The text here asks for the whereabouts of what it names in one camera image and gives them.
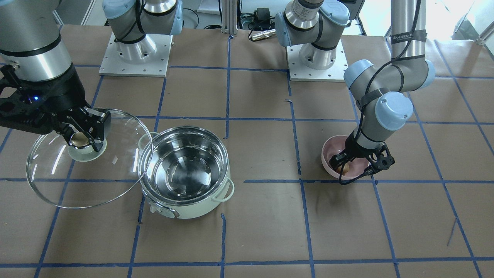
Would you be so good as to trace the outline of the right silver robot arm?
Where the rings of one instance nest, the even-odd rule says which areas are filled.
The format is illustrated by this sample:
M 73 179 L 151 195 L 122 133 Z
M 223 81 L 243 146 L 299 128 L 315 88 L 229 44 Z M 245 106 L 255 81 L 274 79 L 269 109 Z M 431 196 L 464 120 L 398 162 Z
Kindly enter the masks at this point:
M 73 146 L 83 135 L 99 152 L 109 110 L 93 109 L 53 18 L 58 0 L 2 0 L 0 7 L 1 126 L 34 134 L 55 131 Z

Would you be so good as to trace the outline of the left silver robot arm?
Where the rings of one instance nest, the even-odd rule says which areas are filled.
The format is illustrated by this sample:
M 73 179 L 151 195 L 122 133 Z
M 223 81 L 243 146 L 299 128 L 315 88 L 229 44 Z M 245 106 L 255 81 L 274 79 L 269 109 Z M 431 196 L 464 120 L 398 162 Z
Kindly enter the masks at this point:
M 367 59 L 352 63 L 343 79 L 360 110 L 358 126 L 349 136 L 328 140 L 334 149 L 321 154 L 327 172 L 347 185 L 389 169 L 394 163 L 385 141 L 401 129 L 413 112 L 404 96 L 429 86 L 435 68 L 425 58 L 425 0 L 391 1 L 391 60 L 376 67 Z M 302 63 L 315 70 L 333 65 L 337 44 L 350 22 L 348 7 L 339 0 L 292 0 L 275 16 L 281 46 L 302 45 Z

